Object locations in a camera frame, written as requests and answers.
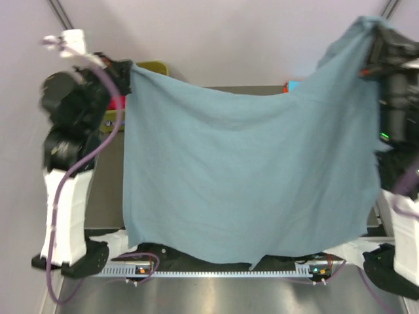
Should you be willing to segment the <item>grey-blue t-shirt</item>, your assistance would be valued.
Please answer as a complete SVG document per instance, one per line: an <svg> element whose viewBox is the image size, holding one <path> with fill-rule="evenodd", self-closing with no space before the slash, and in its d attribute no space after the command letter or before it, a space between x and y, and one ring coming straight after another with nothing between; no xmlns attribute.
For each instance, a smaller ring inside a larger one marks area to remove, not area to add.
<svg viewBox="0 0 419 314"><path fill-rule="evenodd" d="M363 18L379 20L354 23ZM363 31L352 24L285 94L232 94L132 67L122 198L130 246L255 265L365 234L382 145L378 84L359 76Z"/></svg>

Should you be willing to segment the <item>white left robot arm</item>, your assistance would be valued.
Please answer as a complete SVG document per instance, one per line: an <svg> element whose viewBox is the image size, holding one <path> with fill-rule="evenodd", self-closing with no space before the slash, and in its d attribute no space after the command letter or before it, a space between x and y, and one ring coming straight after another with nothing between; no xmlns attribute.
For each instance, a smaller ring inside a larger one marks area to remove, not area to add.
<svg viewBox="0 0 419 314"><path fill-rule="evenodd" d="M110 106L118 132L130 88L130 60L114 61L101 52L89 53L81 29L47 36L42 44L62 58L79 60L83 67L50 75L41 88L41 108L51 129L43 143L44 180L47 191L46 236L41 252L31 264L42 270L60 270L72 279L98 274L107 261L125 251L134 259L148 253L140 237L126 242L90 239L84 231L86 204L97 155L109 144L101 138L101 126Z"/></svg>

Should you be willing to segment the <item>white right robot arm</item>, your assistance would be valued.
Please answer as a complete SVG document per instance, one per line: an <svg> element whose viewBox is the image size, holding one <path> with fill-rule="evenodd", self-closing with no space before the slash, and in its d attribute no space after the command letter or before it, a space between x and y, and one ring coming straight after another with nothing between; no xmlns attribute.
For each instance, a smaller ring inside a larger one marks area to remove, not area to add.
<svg viewBox="0 0 419 314"><path fill-rule="evenodd" d="M393 241L361 237L330 248L317 235L305 243L315 259L335 255L364 271L379 289L418 300L418 42L379 20L358 20L368 36L359 76L378 83L379 152L382 197L392 223Z"/></svg>

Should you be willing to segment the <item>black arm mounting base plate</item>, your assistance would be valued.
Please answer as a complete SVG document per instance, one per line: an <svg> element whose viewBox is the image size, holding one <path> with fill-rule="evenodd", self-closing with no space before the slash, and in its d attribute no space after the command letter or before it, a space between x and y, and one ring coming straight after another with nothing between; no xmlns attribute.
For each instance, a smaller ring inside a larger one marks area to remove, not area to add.
<svg viewBox="0 0 419 314"><path fill-rule="evenodd" d="M187 253L183 253L166 245L156 244L156 243L142 243L136 247L135 253L153 253L157 255L160 259L160 262L169 262L174 260L186 260L192 263L207 263L207 260L202 260L196 257L193 257ZM298 264L304 264L309 260L321 260L327 256L326 253L314 253L304 256L275 256L275 255L265 255L261 261L265 260L276 260L278 262L296 262Z"/></svg>

